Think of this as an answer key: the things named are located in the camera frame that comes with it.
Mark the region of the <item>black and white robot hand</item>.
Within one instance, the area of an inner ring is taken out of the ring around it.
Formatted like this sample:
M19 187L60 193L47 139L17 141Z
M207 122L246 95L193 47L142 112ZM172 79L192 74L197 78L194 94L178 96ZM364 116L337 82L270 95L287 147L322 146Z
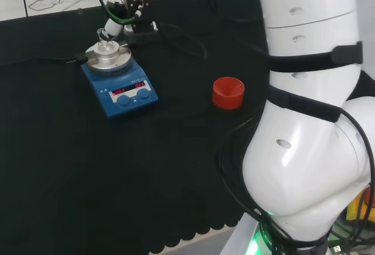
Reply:
M156 22L142 16L143 12L147 15L150 4L151 0L126 0L125 4L108 1L106 7L114 16L121 19L134 17L135 20L130 24L120 25L109 18L104 28L98 30L100 39L134 44L145 36L154 36L159 30Z

